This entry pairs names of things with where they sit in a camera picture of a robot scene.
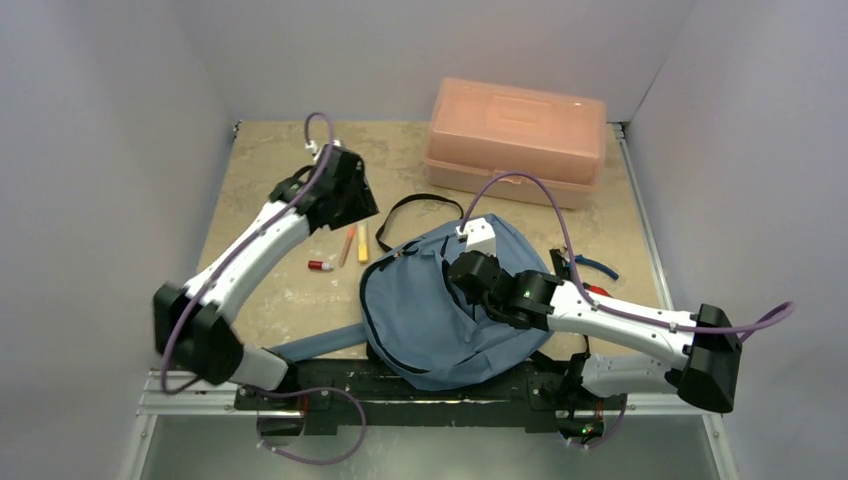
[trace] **translucent plastic container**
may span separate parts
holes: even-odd
[[[597,188],[605,150],[601,101],[448,78],[424,163],[431,184],[469,192],[499,173],[521,170],[542,180],[561,207],[578,208]],[[486,193],[549,203],[520,177],[502,179]]]

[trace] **gray wall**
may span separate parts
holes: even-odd
[[[430,118],[445,76],[630,120],[695,0],[173,0],[238,118]]]
[[[165,0],[0,2],[0,478],[115,478],[223,103]]]
[[[844,478],[848,3],[698,2],[629,132],[677,307],[745,345],[725,424],[743,478]]]

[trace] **orange pen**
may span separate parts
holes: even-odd
[[[350,230],[347,231],[347,238],[345,239],[345,245],[342,247],[342,254],[339,259],[339,268],[344,267],[344,262],[347,260],[347,252],[350,251],[350,246],[353,244],[354,235],[356,235],[356,225],[350,227]]]

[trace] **beige table surface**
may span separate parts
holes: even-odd
[[[315,128],[316,141],[324,130]],[[421,161],[427,140],[426,122],[339,122],[336,137],[365,160],[366,175],[381,212],[370,219],[371,260],[382,251],[373,234],[389,209],[401,198],[432,192],[468,205],[470,193],[427,184]],[[201,257],[209,265],[255,219],[268,193],[280,180],[311,161],[303,149],[302,122],[243,122],[215,209]],[[484,198],[474,213],[494,212],[520,230],[550,268],[548,249],[562,245],[562,233],[550,207]],[[614,297],[658,307],[648,250],[621,150],[610,129],[606,165],[600,188],[579,210],[563,210],[577,253],[601,261],[621,278],[613,282],[582,267],[581,278],[607,289]],[[457,210],[435,202],[413,202],[396,212],[384,239],[391,246],[458,218]],[[336,264],[347,228],[319,230],[289,252],[245,302],[235,322],[246,344],[270,347],[361,321],[359,278],[365,266],[356,261],[356,245],[344,268],[333,272],[307,270],[308,260]],[[616,354],[628,350],[592,339],[593,352]],[[567,359],[582,351],[582,337],[556,333],[542,348],[554,358]],[[327,355],[364,358],[364,346]]]

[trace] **tabletop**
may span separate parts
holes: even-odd
[[[336,137],[360,154],[380,213],[369,219],[370,260],[382,251],[374,238],[391,207],[412,193],[431,192],[468,205],[473,194],[427,183],[422,162],[427,141],[426,122],[338,122]],[[316,141],[325,130],[314,129]],[[255,219],[267,195],[282,179],[311,162],[303,148],[302,122],[242,122],[201,255],[199,268],[214,261]],[[659,307],[651,260],[621,150],[610,127],[607,158],[598,190],[578,210],[563,210],[575,253],[598,260],[621,276],[612,281],[581,267],[581,278],[603,287],[613,297]],[[475,215],[492,212],[511,223],[530,241],[551,268],[548,250],[563,244],[551,207],[484,197]],[[398,210],[384,241],[391,246],[456,220],[457,210],[446,204],[413,202]],[[331,272],[307,269],[309,260],[332,264],[344,244],[347,228],[318,230],[277,264],[245,302],[234,328],[245,344],[271,347],[362,320],[359,279],[366,265],[357,262],[356,242],[343,268]],[[590,339],[593,353],[622,354],[628,349]],[[583,351],[581,336],[556,333],[541,349],[557,359]],[[326,358],[364,358],[360,345]]]

